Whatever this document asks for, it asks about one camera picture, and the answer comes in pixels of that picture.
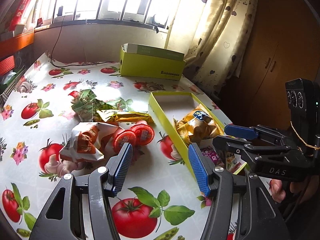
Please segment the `person's right hand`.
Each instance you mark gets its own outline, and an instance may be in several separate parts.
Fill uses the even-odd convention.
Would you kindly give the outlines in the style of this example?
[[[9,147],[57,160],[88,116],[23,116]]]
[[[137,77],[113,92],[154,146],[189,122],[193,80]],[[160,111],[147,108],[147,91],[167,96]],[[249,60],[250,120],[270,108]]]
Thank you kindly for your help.
[[[290,191],[291,193],[299,193],[300,191],[303,191],[304,187],[307,185],[307,180],[305,180],[303,183],[295,183],[292,182],[290,184]],[[319,176],[312,176],[308,185],[308,188],[306,189],[306,192],[304,193],[304,196],[300,203],[310,199],[317,191],[319,186]],[[283,183],[281,180],[272,179],[270,181],[270,191],[273,200],[275,200],[278,203],[281,203],[285,197],[286,192],[283,189]]]

